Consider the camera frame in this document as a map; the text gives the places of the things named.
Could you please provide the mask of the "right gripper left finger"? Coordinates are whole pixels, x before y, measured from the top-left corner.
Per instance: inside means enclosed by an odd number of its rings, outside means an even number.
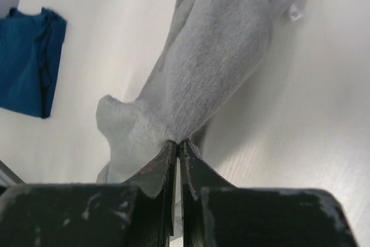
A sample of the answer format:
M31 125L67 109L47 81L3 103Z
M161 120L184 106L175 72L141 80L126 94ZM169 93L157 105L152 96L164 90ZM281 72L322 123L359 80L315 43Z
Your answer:
M20 184L1 194L2 246L168 246L176 151L123 183Z

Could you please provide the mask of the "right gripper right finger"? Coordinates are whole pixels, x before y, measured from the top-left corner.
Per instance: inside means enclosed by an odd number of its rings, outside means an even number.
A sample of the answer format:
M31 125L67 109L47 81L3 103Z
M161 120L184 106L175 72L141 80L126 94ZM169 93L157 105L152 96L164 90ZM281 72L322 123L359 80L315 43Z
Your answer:
M325 190L235 187L179 145L184 246L357 246Z

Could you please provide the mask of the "grey t shirt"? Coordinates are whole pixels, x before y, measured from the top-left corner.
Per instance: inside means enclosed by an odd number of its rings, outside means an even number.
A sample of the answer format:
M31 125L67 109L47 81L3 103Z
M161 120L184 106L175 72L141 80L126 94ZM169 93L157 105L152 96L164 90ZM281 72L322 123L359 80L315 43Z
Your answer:
M167 141L195 137L256 70L274 22L296 0L176 0L165 46L132 102L99 100L96 120L110 160L99 183L120 183Z

